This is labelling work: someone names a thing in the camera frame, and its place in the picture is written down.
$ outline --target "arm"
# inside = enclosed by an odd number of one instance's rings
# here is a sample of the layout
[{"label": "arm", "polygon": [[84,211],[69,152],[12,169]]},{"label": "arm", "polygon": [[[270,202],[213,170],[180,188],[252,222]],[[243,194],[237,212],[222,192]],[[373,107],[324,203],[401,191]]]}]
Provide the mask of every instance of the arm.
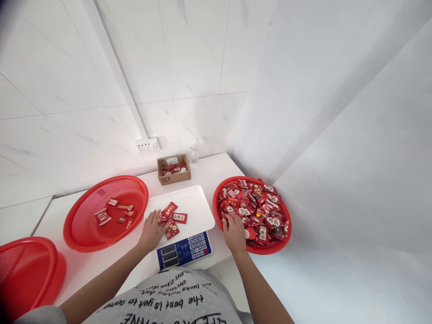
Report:
[{"label": "arm", "polygon": [[157,246],[166,232],[168,226],[158,232],[160,212],[160,209],[155,210],[146,218],[136,246],[60,305],[67,324],[80,324],[115,297],[131,271]]},{"label": "arm", "polygon": [[224,238],[242,277],[247,302],[255,324],[289,323],[291,316],[264,279],[246,251],[243,222],[236,214],[225,214]]}]

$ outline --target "red basket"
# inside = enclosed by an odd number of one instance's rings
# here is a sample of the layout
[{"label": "red basket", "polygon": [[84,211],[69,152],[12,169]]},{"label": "red basket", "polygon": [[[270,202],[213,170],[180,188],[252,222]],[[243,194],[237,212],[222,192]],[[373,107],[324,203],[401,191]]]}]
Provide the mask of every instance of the red basket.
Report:
[{"label": "red basket", "polygon": [[[260,180],[245,177],[245,176],[234,176],[234,177],[228,178],[228,179],[226,179],[220,183],[220,185],[216,188],[215,194],[213,195],[213,214],[215,215],[216,222],[222,231],[224,230],[224,227],[222,224],[221,216],[219,214],[217,200],[218,200],[219,191],[221,190],[221,188],[223,186],[225,186],[228,182],[233,181],[233,180],[247,180],[250,182],[255,182],[259,185],[264,184]],[[266,247],[251,247],[250,245],[246,244],[246,250],[248,252],[255,253],[255,254],[262,254],[262,255],[273,254],[273,253],[279,252],[288,244],[288,241],[291,238],[291,230],[292,230],[291,217],[290,217],[288,209],[285,206],[283,201],[280,204],[280,208],[282,209],[283,213],[285,214],[286,219],[289,221],[288,237],[285,237],[282,241],[271,242]]]},{"label": "red basket", "polygon": [[[128,229],[117,223],[118,219],[125,217],[125,211],[107,206],[110,198],[118,200],[121,205],[134,205],[134,222]],[[83,194],[69,211],[63,227],[66,244],[78,252],[95,252],[113,245],[140,223],[148,199],[149,191],[145,183],[131,175],[119,175],[98,183]],[[99,226],[95,213],[105,207],[112,219]]]},{"label": "red basket", "polygon": [[46,238],[22,238],[0,247],[0,302],[9,320],[54,303],[65,274],[63,255]]}]

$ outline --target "person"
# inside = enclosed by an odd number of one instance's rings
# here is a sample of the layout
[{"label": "person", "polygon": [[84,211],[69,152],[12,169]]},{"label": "person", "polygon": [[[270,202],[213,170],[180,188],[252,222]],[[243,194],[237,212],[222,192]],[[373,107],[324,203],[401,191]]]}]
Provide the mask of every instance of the person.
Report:
[{"label": "person", "polygon": [[36,308],[16,324],[226,324],[294,323],[246,251],[243,223],[223,220],[224,238],[240,272],[251,313],[237,310],[228,290],[203,270],[171,267],[116,296],[131,271],[156,248],[160,210],[145,219],[138,243],[60,307]]}]

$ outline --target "white tray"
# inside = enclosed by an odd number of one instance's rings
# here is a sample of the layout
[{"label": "white tray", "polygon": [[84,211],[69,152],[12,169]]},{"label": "white tray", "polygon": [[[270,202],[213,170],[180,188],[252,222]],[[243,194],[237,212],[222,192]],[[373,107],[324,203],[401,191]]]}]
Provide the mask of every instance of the white tray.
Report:
[{"label": "white tray", "polygon": [[157,248],[173,244],[215,227],[215,218],[200,185],[150,198],[144,213],[144,219],[155,209],[162,211],[170,202],[178,206],[174,212],[188,214],[187,223],[177,223],[180,233],[170,240],[163,236]]}]

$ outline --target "scale display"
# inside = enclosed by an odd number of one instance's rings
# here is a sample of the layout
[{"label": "scale display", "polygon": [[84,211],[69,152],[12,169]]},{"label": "scale display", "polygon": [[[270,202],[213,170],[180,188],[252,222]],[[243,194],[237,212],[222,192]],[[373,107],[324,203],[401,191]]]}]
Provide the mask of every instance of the scale display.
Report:
[{"label": "scale display", "polygon": [[192,235],[171,245],[157,249],[161,270],[170,266],[183,266],[206,257],[213,252],[207,232]]}]

